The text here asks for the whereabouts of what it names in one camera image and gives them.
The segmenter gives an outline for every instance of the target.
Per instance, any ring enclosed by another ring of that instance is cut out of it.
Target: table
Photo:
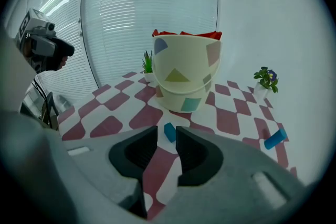
[[[76,103],[58,117],[62,140],[113,135],[144,126],[158,126],[158,148],[143,174],[148,219],[155,217],[174,196],[182,174],[180,158],[163,133],[171,122],[240,140],[253,146],[296,176],[287,157],[286,138],[267,150],[264,140],[284,128],[274,119],[267,99],[256,102],[253,88],[233,81],[214,84],[205,105],[193,113],[169,111],[156,102],[156,82],[146,83],[141,72],[129,72]]]

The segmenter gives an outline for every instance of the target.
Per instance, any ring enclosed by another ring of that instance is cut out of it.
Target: white flower pot
[[[153,73],[144,73],[143,75],[145,77],[145,81],[146,82],[153,82],[153,81],[155,81],[155,77],[154,77]]]
[[[253,96],[256,99],[256,101],[259,102],[266,98],[269,91],[270,89],[266,89],[259,82],[257,82],[256,86],[254,87]]]

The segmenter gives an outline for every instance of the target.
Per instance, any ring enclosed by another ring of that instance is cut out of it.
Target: blue block
[[[164,134],[167,136],[168,140],[173,143],[176,141],[176,130],[171,123],[167,123],[164,126]]]
[[[270,150],[272,147],[279,144],[282,140],[286,139],[286,137],[287,137],[286,131],[284,129],[279,129],[269,139],[265,140],[264,142],[265,148]]]

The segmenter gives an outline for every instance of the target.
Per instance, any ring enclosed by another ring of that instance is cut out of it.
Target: yellow triangle
[[[167,76],[165,81],[170,82],[189,82],[190,80],[183,76],[176,68]]]

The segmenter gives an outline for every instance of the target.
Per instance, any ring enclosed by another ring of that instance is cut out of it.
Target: white bucket
[[[181,113],[199,109],[205,103],[219,69],[220,52],[221,42],[212,38],[155,37],[153,74],[158,82],[158,103]]]

